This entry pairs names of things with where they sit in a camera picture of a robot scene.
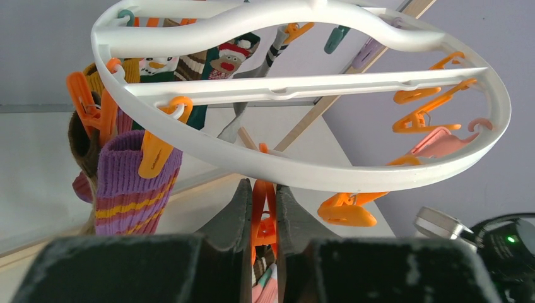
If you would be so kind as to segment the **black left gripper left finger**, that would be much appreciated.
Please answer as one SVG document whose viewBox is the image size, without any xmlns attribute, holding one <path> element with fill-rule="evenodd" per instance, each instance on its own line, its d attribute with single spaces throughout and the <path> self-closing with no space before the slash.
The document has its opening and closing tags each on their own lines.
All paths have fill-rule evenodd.
<svg viewBox="0 0 535 303">
<path fill-rule="evenodd" d="M 13 302 L 250 302 L 252 187 L 192 234 L 58 238 Z"/>
</svg>

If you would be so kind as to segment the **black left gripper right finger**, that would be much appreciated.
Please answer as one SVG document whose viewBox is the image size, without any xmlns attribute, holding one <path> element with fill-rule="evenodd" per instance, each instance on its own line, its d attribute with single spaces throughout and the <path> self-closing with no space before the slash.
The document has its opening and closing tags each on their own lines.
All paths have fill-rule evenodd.
<svg viewBox="0 0 535 303">
<path fill-rule="evenodd" d="M 340 237 L 276 188 L 280 302 L 498 302 L 482 262 L 447 239 Z"/>
</svg>

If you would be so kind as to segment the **purple striped sock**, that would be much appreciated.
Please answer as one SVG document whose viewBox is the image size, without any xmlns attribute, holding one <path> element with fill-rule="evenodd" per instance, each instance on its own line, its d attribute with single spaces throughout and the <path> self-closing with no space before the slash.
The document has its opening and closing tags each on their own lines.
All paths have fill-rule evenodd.
<svg viewBox="0 0 535 303">
<path fill-rule="evenodd" d="M 139 176 L 144 131 L 122 133 L 100 151 L 94 202 L 96 235 L 154 234 L 168 204 L 183 153 L 173 149 L 160 174 Z"/>
</svg>

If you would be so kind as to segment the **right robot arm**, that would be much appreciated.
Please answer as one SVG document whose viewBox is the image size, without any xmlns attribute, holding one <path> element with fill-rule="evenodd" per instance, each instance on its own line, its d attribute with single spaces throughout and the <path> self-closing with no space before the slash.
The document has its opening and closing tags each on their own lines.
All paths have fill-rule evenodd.
<svg viewBox="0 0 535 303">
<path fill-rule="evenodd" d="M 503 302 L 534 302 L 534 213 L 511 213 L 471 227 L 476 252 Z"/>
</svg>

